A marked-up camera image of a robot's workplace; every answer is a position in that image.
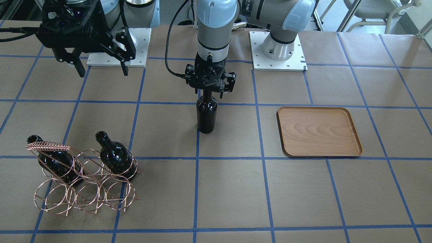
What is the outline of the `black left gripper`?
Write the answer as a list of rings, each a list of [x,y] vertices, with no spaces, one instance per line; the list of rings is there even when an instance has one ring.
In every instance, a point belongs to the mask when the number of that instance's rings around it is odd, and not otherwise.
[[[224,92],[233,91],[237,77],[235,72],[225,72],[225,67],[226,59],[213,62],[213,56],[196,56],[195,65],[187,64],[185,68],[186,83],[196,90],[220,93],[222,98]]]

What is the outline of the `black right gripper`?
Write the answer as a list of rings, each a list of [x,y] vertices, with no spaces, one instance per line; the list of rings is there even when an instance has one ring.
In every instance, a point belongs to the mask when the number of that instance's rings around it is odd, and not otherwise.
[[[36,37],[53,50],[58,61],[73,64],[81,78],[86,74],[80,60],[82,52],[114,57],[120,61],[125,76],[130,61],[136,57],[128,28],[113,31],[99,0],[46,0]]]

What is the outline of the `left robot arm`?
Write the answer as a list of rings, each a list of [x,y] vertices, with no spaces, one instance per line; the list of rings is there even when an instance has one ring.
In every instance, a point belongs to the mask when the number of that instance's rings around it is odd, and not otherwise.
[[[236,74],[225,71],[231,32],[251,24],[269,33],[258,45],[265,58],[285,62],[295,52],[298,33],[307,26],[316,7],[314,0],[200,0],[197,5],[198,51],[194,65],[187,65],[183,79],[201,100],[212,93],[233,90]]]

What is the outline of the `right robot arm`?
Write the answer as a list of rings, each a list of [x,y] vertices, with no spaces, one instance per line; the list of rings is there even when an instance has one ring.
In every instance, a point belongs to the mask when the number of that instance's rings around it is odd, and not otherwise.
[[[89,66],[145,67],[151,29],[159,26],[158,0],[46,0],[36,37],[58,62],[85,76]]]

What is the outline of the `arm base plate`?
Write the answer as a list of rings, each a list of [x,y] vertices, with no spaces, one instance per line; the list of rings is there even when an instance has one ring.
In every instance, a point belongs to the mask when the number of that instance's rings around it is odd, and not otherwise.
[[[270,32],[249,32],[253,69],[256,71],[307,71],[300,38],[290,44],[275,42]]]
[[[135,59],[127,62],[128,67],[145,68],[150,44],[151,28],[129,28],[136,48]],[[92,53],[88,56],[88,66],[120,67],[120,61],[105,53]]]

